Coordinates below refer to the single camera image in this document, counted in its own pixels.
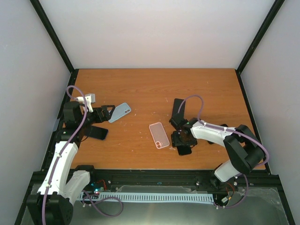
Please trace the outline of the black smartphone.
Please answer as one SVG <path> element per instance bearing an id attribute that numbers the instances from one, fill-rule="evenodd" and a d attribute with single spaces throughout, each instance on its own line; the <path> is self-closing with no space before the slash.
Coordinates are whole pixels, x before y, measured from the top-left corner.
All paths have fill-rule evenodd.
<path id="1" fill-rule="evenodd" d="M 190 146 L 177 146 L 177 151 L 180 156 L 190 155 L 192 153 L 192 148 Z"/>

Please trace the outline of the light blue phone case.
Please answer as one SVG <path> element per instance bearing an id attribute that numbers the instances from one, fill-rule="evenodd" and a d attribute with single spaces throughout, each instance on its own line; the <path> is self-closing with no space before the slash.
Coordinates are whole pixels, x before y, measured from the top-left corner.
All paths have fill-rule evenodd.
<path id="1" fill-rule="evenodd" d="M 131 112 L 131 108 L 127 103 L 122 103 L 115 107 L 111 118 L 108 122 L 113 123 Z"/>

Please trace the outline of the pink phone case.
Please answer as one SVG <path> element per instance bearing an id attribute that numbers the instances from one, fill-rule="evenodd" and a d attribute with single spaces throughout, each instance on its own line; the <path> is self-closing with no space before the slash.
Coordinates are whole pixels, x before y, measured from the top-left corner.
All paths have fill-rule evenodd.
<path id="1" fill-rule="evenodd" d="M 150 124 L 149 130 L 157 149 L 162 149 L 170 145 L 169 139 L 161 122 Z"/>

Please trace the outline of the blue smartphone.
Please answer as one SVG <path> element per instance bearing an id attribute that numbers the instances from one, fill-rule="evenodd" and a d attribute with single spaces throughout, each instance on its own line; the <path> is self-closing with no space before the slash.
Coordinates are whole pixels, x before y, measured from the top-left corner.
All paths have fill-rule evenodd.
<path id="1" fill-rule="evenodd" d="M 86 137 L 90 137 L 102 141 L 106 139 L 107 135 L 108 135 L 108 129 L 96 127 L 96 126 L 91 126 L 85 131 Z"/>

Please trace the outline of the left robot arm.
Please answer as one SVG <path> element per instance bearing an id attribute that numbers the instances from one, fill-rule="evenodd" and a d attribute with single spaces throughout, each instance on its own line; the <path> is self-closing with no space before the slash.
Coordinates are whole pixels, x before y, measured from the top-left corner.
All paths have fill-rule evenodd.
<path id="1" fill-rule="evenodd" d="M 64 104 L 65 127 L 58 131 L 54 156 L 43 183 L 26 202 L 36 225 L 68 225 L 73 217 L 73 206 L 82 190 L 94 188 L 98 178 L 94 166 L 82 165 L 69 178 L 72 161 L 77 154 L 86 130 L 95 123 L 108 121 L 114 105 L 103 105 L 82 112 L 82 103 Z"/>

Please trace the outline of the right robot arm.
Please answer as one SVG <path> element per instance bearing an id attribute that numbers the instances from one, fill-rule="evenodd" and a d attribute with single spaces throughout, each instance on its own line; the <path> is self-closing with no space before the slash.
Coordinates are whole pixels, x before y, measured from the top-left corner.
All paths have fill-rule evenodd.
<path id="1" fill-rule="evenodd" d="M 188 121 L 178 114 L 172 116 L 169 123 L 175 128 L 171 134 L 172 146 L 180 156 L 191 154 L 200 139 L 225 148 L 229 160 L 219 165 L 210 176 L 210 184 L 216 190 L 233 177 L 251 173 L 269 158 L 267 150 L 245 125 L 237 128 L 218 126 L 197 118 Z"/>

